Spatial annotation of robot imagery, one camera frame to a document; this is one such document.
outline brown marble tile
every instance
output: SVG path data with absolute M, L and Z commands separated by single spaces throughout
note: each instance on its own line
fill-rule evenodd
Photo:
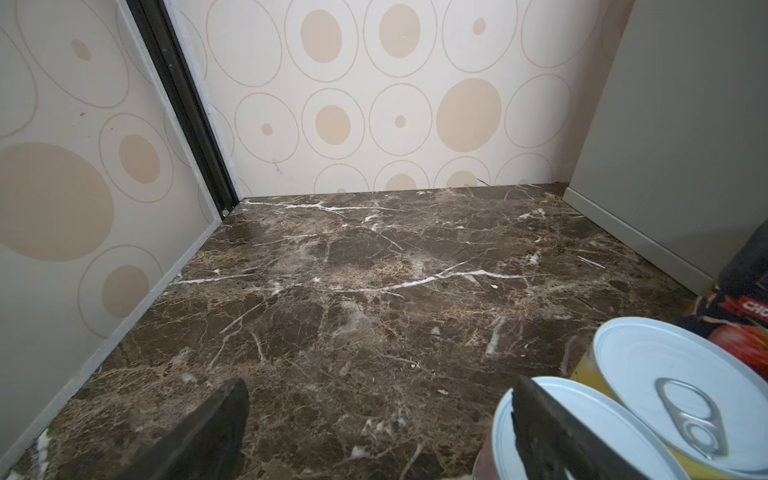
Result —
M 513 374 L 694 297 L 564 188 L 245 200 L 53 421 L 46 478 L 114 476 L 233 376 L 241 478 L 468 474 Z

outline tin can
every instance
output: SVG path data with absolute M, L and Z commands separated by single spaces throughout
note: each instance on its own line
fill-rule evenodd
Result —
M 658 320 L 613 319 L 571 378 L 635 414 L 691 478 L 768 479 L 768 383 L 702 337 Z
M 617 454 L 653 480 L 684 480 L 688 475 L 658 437 L 626 408 L 588 386 L 559 377 L 534 379 Z M 493 426 L 472 477 L 476 480 L 525 480 L 525 467 L 515 447 L 512 390 L 496 407 Z

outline pull tab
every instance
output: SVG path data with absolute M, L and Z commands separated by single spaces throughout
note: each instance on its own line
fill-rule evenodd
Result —
M 701 418 L 677 408 L 667 396 L 667 392 L 664 391 L 664 387 L 669 383 L 681 386 L 700 396 L 707 403 L 710 414 L 707 417 Z M 668 378 L 656 379 L 656 390 L 659 392 L 664 406 L 667 407 L 667 411 L 670 417 L 672 417 L 677 431 L 688 442 L 688 445 L 694 447 L 709 460 L 714 460 L 716 456 L 728 455 L 728 443 L 726 441 L 723 420 L 720 417 L 720 410 L 709 395 L 689 383 Z M 701 437 L 708 437 L 708 439 L 702 440 Z

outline snack bag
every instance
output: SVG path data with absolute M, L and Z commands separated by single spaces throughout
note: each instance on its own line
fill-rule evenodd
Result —
M 768 220 L 678 325 L 722 347 L 768 381 Z

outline baseboard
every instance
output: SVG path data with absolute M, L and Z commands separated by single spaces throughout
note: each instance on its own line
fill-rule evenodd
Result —
M 602 229 L 618 238 L 622 243 L 639 253 L 653 265 L 682 283 L 690 291 L 700 295 L 712 285 L 713 278 L 669 251 L 655 240 L 642 234 L 630 224 L 568 187 L 563 201 L 580 211 Z
M 203 232 L 203 234 L 201 234 L 197 240 L 195 240 L 192 246 L 189 247 L 186 252 L 184 252 L 184 255 L 182 255 L 181 258 L 176 263 L 174 263 L 171 269 L 168 270 L 165 275 L 163 275 L 163 278 L 160 280 L 160 282 L 152 289 L 152 291 L 149 292 L 147 298 L 145 298 L 144 301 L 136 307 L 130 316 L 126 317 L 126 319 L 120 323 L 120 326 L 117 327 L 117 329 L 110 335 L 110 337 L 99 346 L 98 350 L 96 350 L 96 353 L 94 353 L 93 356 L 88 359 L 88 361 L 75 374 L 75 376 L 69 382 L 67 382 L 67 384 L 61 388 L 61 390 L 58 391 L 53 400 L 51 400 L 45 406 L 43 411 L 40 412 L 40 414 L 35 418 L 30 426 L 24 431 L 18 440 L 16 440 L 13 446 L 3 454 L 3 456 L 0 458 L 0 478 L 5 478 L 5 476 L 8 474 L 8 471 L 10 471 L 10 469 L 13 468 L 13 465 L 16 465 L 16 462 L 18 462 L 22 455 L 24 455 L 26 449 L 28 449 L 29 446 L 35 442 L 35 440 L 37 440 L 40 434 L 43 433 L 43 431 L 48 427 L 48 424 L 51 423 L 51 421 L 56 417 L 56 415 L 58 415 L 61 409 L 64 408 L 69 399 L 72 398 L 72 396 L 80 389 L 80 387 L 83 386 L 83 384 L 89 378 L 91 378 L 93 372 L 95 372 L 101 363 L 107 358 L 107 356 L 112 353 L 112 350 L 118 346 L 118 343 L 120 343 L 126 334 L 134 327 L 136 322 L 141 318 L 142 315 L 144 315 L 152 303 L 160 296 L 161 293 L 163 293 L 165 287 L 168 286 L 168 284 L 175 278 L 176 275 L 178 275 L 184 265 L 187 264 L 190 258 L 192 258 L 192 256 L 197 252 L 198 249 L 200 249 L 203 243 L 205 243 L 205 240 L 208 240 L 208 237 L 213 234 L 214 230 L 216 230 L 219 225 L 221 225 L 221 219 L 216 217 L 216 221 L 214 221 Z

